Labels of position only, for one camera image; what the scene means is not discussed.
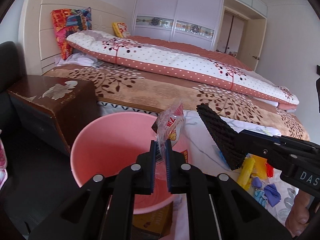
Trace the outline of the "person's right hand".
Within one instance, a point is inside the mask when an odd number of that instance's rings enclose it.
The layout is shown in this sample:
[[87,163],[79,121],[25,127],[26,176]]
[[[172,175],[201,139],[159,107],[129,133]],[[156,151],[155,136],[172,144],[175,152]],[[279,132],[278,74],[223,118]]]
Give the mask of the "person's right hand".
[[306,228],[307,221],[309,220],[307,208],[309,202],[310,194],[299,190],[285,222],[285,228],[291,233],[292,237],[299,236]]

